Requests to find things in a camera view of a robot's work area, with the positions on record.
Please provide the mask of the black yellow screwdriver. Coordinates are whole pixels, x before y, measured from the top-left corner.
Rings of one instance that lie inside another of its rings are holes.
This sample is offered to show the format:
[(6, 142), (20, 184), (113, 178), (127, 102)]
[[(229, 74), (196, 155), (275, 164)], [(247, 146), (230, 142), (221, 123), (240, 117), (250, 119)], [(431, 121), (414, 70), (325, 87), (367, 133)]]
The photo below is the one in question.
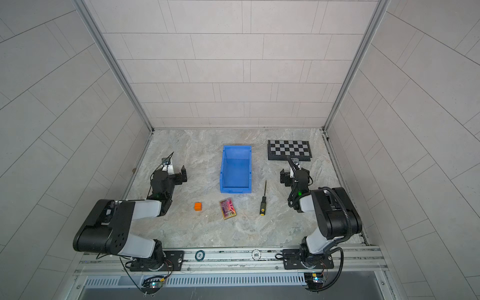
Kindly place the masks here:
[(262, 196), (261, 206), (259, 210), (259, 214), (261, 216), (264, 216), (266, 214), (266, 188), (267, 188), (267, 182), (265, 182), (264, 184), (264, 194)]

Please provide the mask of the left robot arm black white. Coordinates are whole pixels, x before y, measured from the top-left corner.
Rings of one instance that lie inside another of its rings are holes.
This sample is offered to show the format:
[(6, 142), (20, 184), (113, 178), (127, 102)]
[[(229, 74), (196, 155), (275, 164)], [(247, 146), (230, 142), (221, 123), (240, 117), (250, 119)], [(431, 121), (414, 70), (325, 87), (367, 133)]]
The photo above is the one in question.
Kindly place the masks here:
[(166, 215), (175, 187), (187, 181), (184, 166), (175, 174), (169, 161), (162, 163), (151, 175), (151, 194), (146, 199), (97, 201), (72, 247), (77, 252), (131, 258), (126, 268), (133, 272), (179, 271), (184, 251), (165, 251), (161, 241), (138, 236), (130, 228), (134, 220)]

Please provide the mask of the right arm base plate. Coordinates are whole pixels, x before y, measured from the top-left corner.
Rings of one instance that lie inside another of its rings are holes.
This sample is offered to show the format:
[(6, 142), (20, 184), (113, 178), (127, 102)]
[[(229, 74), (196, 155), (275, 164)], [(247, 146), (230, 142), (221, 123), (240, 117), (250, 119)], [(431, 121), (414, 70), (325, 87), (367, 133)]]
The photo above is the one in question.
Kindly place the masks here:
[(311, 254), (299, 248), (283, 249), (276, 258), (283, 262), (285, 270), (330, 270), (335, 267), (329, 254)]

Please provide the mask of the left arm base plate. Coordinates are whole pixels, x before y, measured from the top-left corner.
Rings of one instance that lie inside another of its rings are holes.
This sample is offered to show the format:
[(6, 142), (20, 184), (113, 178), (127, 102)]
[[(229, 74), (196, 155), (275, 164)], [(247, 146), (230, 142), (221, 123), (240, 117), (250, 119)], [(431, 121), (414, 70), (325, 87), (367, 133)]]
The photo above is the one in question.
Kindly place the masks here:
[(163, 251), (159, 259), (156, 256), (149, 259), (134, 258), (126, 262), (125, 267), (132, 272), (181, 271), (184, 256), (184, 251)]

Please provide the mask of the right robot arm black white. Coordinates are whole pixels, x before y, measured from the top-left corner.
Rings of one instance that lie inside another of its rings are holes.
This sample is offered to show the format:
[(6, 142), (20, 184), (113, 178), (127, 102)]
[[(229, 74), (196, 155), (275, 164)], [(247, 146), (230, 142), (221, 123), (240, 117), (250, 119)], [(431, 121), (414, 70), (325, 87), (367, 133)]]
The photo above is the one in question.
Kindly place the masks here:
[(284, 252), (284, 260), (290, 260), (293, 266), (300, 268), (332, 268), (333, 264), (328, 260), (336, 246), (360, 234), (363, 222), (344, 188), (310, 189), (310, 172), (299, 167), (297, 159), (287, 161), (290, 172), (282, 170), (280, 182), (291, 188), (288, 206), (299, 213), (314, 212), (317, 227), (302, 239), (297, 253)]

